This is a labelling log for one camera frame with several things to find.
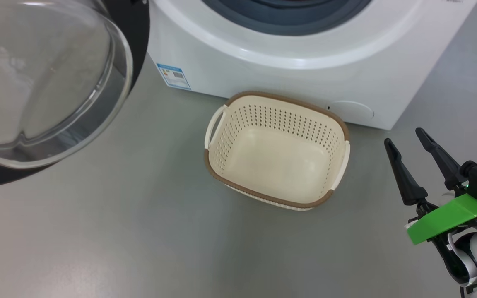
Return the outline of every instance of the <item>green bracket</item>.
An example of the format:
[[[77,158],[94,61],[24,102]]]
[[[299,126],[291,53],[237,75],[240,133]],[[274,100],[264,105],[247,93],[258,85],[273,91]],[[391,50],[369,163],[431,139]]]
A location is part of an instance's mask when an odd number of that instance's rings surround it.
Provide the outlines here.
[[[407,233],[417,245],[476,217],[477,200],[465,194],[424,215],[407,229]]]

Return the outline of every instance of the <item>transparent door glass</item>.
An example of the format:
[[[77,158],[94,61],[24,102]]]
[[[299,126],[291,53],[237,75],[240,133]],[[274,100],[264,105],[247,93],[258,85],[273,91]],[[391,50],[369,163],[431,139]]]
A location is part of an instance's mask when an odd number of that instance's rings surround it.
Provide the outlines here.
[[[121,108],[131,52],[92,3],[0,0],[2,166],[59,161],[93,140]]]

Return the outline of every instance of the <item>beige plastic basket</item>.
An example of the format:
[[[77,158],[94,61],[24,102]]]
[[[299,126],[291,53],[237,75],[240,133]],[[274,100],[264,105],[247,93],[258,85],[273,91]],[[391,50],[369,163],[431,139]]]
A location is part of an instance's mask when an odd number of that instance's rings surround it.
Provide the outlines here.
[[[296,211],[310,210],[333,194],[349,150],[347,126],[335,114],[261,92],[233,96],[214,113],[205,136],[205,163],[213,177]]]

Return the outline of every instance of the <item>gray floor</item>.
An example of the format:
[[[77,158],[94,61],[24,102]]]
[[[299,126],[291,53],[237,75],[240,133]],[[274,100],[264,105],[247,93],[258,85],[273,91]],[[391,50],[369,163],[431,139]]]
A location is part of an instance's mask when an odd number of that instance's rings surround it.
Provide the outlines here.
[[[166,87],[148,60],[89,147],[0,187],[0,298],[458,298],[432,245],[413,246],[383,140],[433,202],[443,178],[424,127],[477,161],[477,7],[390,132],[350,125],[346,177],[297,213],[237,194],[202,160],[223,100]]]

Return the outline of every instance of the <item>basket bottom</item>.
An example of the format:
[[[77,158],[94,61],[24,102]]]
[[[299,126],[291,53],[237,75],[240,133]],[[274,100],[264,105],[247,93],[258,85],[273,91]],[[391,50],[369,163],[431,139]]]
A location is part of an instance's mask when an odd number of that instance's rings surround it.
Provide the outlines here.
[[[309,203],[329,188],[331,154],[287,132],[248,127],[237,136],[223,177],[248,189],[291,202]]]

